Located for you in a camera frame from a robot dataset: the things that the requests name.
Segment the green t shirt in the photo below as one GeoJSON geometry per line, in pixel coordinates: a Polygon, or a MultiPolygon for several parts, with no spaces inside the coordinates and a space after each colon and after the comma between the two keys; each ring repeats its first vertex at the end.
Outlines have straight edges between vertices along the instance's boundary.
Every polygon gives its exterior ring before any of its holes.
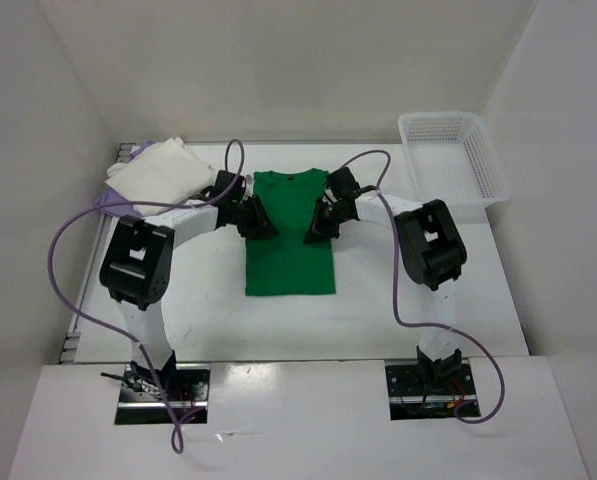
{"type": "Polygon", "coordinates": [[[329,241],[305,244],[316,201],[324,194],[328,172],[258,171],[257,195],[278,234],[246,243],[245,294],[250,297],[331,295],[336,292],[333,250],[329,241]]]}

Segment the white t shirt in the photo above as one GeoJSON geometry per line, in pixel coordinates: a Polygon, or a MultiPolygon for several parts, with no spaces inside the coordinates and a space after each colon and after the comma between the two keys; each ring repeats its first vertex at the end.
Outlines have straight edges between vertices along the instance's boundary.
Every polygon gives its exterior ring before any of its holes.
{"type": "Polygon", "coordinates": [[[123,167],[111,167],[105,183],[129,201],[177,204],[212,185],[216,175],[176,137],[148,146],[123,167]]]}

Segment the purple t shirt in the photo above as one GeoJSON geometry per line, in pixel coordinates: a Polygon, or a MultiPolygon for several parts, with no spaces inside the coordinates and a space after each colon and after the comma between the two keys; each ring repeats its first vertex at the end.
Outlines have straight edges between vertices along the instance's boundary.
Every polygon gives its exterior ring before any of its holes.
{"type": "MultiPolygon", "coordinates": [[[[107,176],[118,173],[123,167],[129,164],[134,158],[140,155],[144,150],[153,146],[153,141],[147,141],[142,144],[122,143],[119,148],[116,162],[107,170],[107,176]]],[[[100,207],[100,211],[111,217],[123,217],[126,215],[141,217],[141,214],[131,205],[120,205],[120,202],[125,201],[118,192],[106,185],[102,194],[94,201],[95,206],[100,207]]]]}

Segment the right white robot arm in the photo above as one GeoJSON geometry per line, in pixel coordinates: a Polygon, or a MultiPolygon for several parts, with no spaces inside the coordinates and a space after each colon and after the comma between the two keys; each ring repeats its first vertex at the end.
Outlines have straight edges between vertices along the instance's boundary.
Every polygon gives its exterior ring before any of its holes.
{"type": "Polygon", "coordinates": [[[416,348],[416,377],[425,393],[449,386],[462,363],[455,330],[455,282],[467,252],[447,205],[386,195],[376,186],[335,192],[316,201],[304,236],[305,244],[337,238],[348,221],[365,221],[387,228],[393,237],[392,312],[398,325],[421,332],[416,348]],[[401,318],[398,305],[399,272],[426,289],[424,321],[401,318]]]}

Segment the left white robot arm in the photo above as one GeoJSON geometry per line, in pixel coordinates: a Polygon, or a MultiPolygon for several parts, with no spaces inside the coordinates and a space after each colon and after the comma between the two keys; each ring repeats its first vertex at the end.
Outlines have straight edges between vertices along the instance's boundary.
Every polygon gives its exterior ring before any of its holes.
{"type": "Polygon", "coordinates": [[[113,232],[100,283],[115,301],[132,337],[132,381],[142,384],[155,399],[172,396],[180,380],[162,312],[174,250],[227,225],[234,226],[246,240],[269,240],[279,235],[256,195],[217,206],[190,203],[186,209],[145,219],[125,216],[113,232]]]}

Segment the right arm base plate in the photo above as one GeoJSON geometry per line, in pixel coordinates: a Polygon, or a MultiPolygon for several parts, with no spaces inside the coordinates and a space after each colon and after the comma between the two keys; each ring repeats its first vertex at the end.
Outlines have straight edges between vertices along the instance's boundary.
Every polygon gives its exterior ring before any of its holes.
{"type": "Polygon", "coordinates": [[[456,406],[461,417],[481,417],[468,363],[463,362],[450,380],[431,387],[424,386],[412,361],[386,364],[385,375],[392,421],[452,418],[456,406]]]}

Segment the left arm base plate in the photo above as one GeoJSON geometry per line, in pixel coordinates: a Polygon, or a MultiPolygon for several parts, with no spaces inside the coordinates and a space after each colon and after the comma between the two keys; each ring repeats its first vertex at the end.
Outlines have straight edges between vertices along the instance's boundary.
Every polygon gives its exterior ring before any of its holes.
{"type": "MultiPolygon", "coordinates": [[[[102,373],[120,382],[114,424],[165,425],[171,424],[166,406],[151,380],[140,376],[131,365],[122,375],[102,373]]],[[[174,415],[183,425],[206,424],[210,387],[210,369],[179,365],[174,376],[163,383],[174,415]]]]}

